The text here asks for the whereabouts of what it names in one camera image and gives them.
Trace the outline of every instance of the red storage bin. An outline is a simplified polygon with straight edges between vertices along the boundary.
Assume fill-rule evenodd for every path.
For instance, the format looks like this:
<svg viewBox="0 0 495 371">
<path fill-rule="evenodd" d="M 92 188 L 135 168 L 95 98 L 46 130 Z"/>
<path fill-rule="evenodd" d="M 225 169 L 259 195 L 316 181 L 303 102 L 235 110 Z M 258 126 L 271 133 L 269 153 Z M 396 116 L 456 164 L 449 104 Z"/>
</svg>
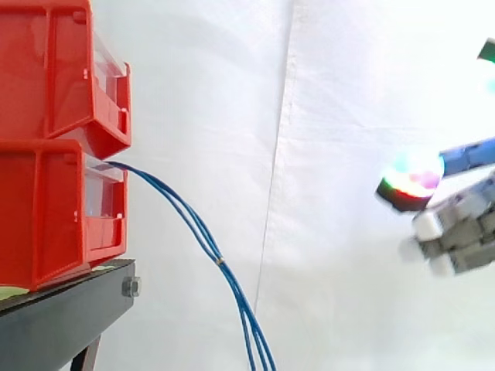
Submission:
<svg viewBox="0 0 495 371">
<path fill-rule="evenodd" d="M 127 173 L 77 141 L 0 141 L 0 286 L 36 290 L 126 250 Z"/>
<path fill-rule="evenodd" d="M 89 0 L 0 0 L 0 138 L 131 144 L 130 69 L 93 30 Z"/>
</svg>

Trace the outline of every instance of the robotic hand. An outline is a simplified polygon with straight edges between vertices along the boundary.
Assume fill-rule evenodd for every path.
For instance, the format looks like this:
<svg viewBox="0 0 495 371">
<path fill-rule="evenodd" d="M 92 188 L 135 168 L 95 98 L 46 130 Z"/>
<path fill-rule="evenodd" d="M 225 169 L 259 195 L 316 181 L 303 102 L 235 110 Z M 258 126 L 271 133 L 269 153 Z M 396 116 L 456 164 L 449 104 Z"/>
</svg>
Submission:
<svg viewBox="0 0 495 371">
<path fill-rule="evenodd" d="M 489 39 L 479 59 L 495 63 Z M 488 178 L 429 206 L 441 180 L 495 164 L 495 138 L 434 154 L 399 158 L 377 188 L 398 212 L 418 212 L 415 239 L 433 266 L 448 264 L 455 274 L 495 260 L 495 172 Z"/>
</svg>

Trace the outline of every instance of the black metal table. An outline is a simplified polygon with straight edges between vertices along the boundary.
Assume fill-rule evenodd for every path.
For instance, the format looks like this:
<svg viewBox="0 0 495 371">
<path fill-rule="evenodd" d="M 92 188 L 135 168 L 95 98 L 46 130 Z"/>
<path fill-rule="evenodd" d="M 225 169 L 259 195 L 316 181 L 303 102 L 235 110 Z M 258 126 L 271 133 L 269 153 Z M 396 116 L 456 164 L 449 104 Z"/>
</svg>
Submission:
<svg viewBox="0 0 495 371">
<path fill-rule="evenodd" d="M 133 260 L 113 260 L 80 279 L 0 301 L 0 370 L 92 370 L 101 333 L 134 304 Z"/>
</svg>

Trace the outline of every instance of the white backdrop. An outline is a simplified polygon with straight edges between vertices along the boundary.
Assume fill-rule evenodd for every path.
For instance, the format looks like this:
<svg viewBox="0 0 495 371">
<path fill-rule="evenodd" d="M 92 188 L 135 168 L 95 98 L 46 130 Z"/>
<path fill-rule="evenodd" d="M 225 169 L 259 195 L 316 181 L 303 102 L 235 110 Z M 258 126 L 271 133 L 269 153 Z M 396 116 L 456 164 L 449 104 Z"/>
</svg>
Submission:
<svg viewBox="0 0 495 371">
<path fill-rule="evenodd" d="M 281 371 L 495 369 L 495 268 L 443 280 L 406 264 L 410 218 L 374 198 L 397 150 L 493 134 L 470 78 L 495 6 L 452 3 L 95 0 L 133 68 L 119 159 L 203 215 Z M 220 273 L 160 196 L 130 186 L 143 294 L 97 369 L 247 370 Z"/>
</svg>

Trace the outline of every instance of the cable bundle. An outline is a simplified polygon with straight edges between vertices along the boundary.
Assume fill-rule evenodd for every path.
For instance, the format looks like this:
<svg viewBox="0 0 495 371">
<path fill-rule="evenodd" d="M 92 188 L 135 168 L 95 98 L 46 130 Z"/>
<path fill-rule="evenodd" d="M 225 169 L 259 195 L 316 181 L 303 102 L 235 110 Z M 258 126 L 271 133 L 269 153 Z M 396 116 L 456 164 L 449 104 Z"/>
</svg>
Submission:
<svg viewBox="0 0 495 371">
<path fill-rule="evenodd" d="M 136 175 L 143 178 L 147 183 L 149 183 L 153 188 L 160 192 L 168 201 L 172 204 L 173 208 L 179 213 L 184 222 L 193 232 L 196 240 L 200 244 L 201 248 L 207 254 L 207 256 L 220 268 L 220 271 L 224 274 L 227 279 L 230 288 L 234 293 L 234 297 L 239 308 L 241 315 L 242 329 L 244 330 L 244 341 L 246 343 L 247 356 L 249 358 L 249 364 L 251 365 L 251 370 L 256 370 L 256 365 L 254 362 L 253 351 L 251 348 L 251 335 L 254 338 L 254 343 L 258 351 L 258 355 L 263 365 L 263 370 L 269 370 L 268 365 L 272 371 L 276 371 L 275 361 L 271 355 L 270 348 L 266 342 L 263 331 L 256 320 L 254 313 L 249 305 L 244 292 L 242 291 L 237 278 L 234 276 L 227 263 L 225 262 L 220 249 L 215 242 L 215 239 L 208 230 L 206 224 L 200 218 L 200 216 L 194 211 L 194 209 L 186 203 L 173 189 L 168 187 L 164 182 L 155 176 L 132 168 L 129 165 L 121 164 L 119 162 L 109 162 L 118 168 L 123 168 L 130 172 L 134 172 Z M 248 323 L 251 327 L 251 334 L 248 331 Z"/>
</svg>

